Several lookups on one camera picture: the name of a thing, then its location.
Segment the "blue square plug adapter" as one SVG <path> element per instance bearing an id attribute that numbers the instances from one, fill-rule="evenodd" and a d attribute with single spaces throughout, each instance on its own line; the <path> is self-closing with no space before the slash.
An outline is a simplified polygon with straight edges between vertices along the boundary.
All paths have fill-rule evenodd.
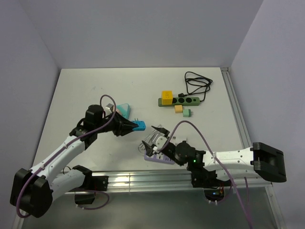
<path id="1" fill-rule="evenodd" d="M 132 122 L 134 124 L 137 124 L 137 126 L 132 129 L 133 131 L 145 131 L 146 124 L 143 120 L 135 119 L 135 120 L 132 120 Z"/>

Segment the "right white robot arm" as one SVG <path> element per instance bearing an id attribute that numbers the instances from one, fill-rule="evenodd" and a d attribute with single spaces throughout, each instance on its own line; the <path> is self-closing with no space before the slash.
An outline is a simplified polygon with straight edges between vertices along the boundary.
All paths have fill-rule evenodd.
<path id="1" fill-rule="evenodd" d="M 142 142 L 145 154 L 153 157 L 163 154 L 179 166 L 186 166 L 191 173 L 193 187 L 230 186 L 232 179 L 262 178 L 268 182 L 287 181 L 284 154 L 281 150 L 261 142 L 251 147 L 213 152 L 198 150 L 185 140 L 170 142 L 169 131 L 156 127 L 151 143 Z"/>

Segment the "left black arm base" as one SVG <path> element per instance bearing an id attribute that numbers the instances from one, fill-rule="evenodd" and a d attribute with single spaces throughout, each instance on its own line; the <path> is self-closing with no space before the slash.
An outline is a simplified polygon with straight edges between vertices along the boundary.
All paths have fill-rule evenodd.
<path id="1" fill-rule="evenodd" d="M 74 202 L 77 207 L 84 210 L 97 210 L 105 207 L 110 201 L 110 196 L 105 193 L 109 184 L 109 176 L 93 176 L 90 169 L 80 165 L 74 166 L 72 170 L 78 170 L 85 176 L 83 184 L 73 190 L 89 193 L 74 195 Z M 85 205 L 91 205 L 94 202 L 97 194 L 103 194 L 106 196 L 105 203 L 98 207 L 86 207 Z"/>

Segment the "yellow cube socket adapter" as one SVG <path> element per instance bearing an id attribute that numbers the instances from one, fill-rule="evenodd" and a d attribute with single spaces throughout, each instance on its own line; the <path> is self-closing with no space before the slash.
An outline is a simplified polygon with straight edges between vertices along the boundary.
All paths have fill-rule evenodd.
<path id="1" fill-rule="evenodd" d="M 161 104 L 171 105 L 173 103 L 173 92 L 172 91 L 162 91 L 161 94 Z"/>

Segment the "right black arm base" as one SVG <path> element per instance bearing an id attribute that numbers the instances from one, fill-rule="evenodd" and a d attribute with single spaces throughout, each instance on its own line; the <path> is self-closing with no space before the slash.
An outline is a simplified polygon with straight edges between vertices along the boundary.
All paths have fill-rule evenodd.
<path id="1" fill-rule="evenodd" d="M 204 196 L 209 204 L 219 204 L 225 201 L 233 192 L 231 180 L 221 181 L 215 171 L 191 172 L 191 184 L 193 188 L 202 188 Z"/>

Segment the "purple power strip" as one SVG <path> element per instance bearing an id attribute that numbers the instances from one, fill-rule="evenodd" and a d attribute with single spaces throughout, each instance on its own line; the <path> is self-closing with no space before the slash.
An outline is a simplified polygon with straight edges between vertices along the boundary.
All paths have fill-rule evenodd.
<path id="1" fill-rule="evenodd" d="M 146 154 L 144 154 L 144 160 L 150 162 L 162 163 L 162 164 L 169 164 L 169 165 L 175 164 L 174 161 L 172 161 L 169 157 L 165 156 L 162 153 L 154 154 L 152 156 L 147 156 Z"/>

